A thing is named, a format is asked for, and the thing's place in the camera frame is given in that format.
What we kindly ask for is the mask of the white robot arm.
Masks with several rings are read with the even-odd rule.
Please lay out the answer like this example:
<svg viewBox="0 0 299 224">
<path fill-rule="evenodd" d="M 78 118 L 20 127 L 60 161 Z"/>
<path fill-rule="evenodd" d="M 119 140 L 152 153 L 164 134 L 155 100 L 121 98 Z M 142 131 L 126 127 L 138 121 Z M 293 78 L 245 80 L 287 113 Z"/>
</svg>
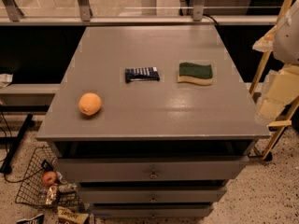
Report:
<svg viewBox="0 0 299 224">
<path fill-rule="evenodd" d="M 273 54 L 284 63 L 299 64 L 299 0 L 293 3 L 278 22 Z"/>
</svg>

